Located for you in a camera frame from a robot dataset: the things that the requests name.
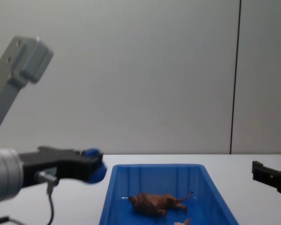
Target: white table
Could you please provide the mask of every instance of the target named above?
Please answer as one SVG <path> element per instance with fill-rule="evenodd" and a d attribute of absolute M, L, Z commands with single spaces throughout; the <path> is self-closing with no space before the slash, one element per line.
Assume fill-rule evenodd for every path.
<path fill-rule="evenodd" d="M 281 225 L 281 194 L 252 180 L 251 164 L 281 170 L 281 155 L 106 155 L 105 179 L 95 185 L 62 180 L 53 192 L 55 225 L 97 225 L 111 169 L 117 164 L 196 163 L 206 167 L 212 180 L 241 225 Z M 29 225 L 45 225 L 50 217 L 46 186 L 22 189 L 0 203 L 0 216 L 10 215 Z"/>

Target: blue plastic bin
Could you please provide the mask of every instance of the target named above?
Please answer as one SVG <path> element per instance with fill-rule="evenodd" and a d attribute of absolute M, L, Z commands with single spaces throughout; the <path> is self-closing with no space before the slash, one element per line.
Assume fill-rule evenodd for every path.
<path fill-rule="evenodd" d="M 166 218 L 154 219 L 133 211 L 128 196 L 138 193 L 166 194 L 183 202 L 188 212 L 168 210 Z M 105 198 L 99 225 L 174 225 L 191 218 L 190 225 L 237 225 L 207 170 L 196 164 L 116 165 Z"/>

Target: toy animal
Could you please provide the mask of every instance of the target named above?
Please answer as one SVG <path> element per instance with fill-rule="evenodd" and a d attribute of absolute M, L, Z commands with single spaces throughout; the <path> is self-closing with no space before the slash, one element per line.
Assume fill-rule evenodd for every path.
<path fill-rule="evenodd" d="M 193 192 L 191 192 L 188 196 L 183 199 L 177 199 L 170 194 L 165 195 L 152 195 L 148 193 L 138 194 L 135 197 L 128 197 L 133 209 L 135 209 L 139 213 L 151 215 L 151 216 L 163 216 L 166 217 L 168 209 L 176 209 L 180 208 L 187 211 L 187 207 L 181 204 L 182 201 L 185 201 L 190 196 L 192 196 Z"/>

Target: black bracket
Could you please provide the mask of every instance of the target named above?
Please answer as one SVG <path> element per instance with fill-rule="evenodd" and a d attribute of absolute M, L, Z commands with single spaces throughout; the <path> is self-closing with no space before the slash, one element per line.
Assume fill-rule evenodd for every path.
<path fill-rule="evenodd" d="M 281 171 L 265 167 L 258 161 L 253 161 L 252 173 L 253 180 L 275 187 L 281 193 Z"/>

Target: white wall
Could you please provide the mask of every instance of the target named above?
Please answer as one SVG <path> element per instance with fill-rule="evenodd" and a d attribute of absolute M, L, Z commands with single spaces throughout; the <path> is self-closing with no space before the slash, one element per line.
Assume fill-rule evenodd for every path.
<path fill-rule="evenodd" d="M 281 0 L 243 0 L 233 153 L 281 153 Z"/>
<path fill-rule="evenodd" d="M 238 0 L 0 0 L 14 35 L 54 58 L 20 92 L 0 146 L 228 153 Z"/>

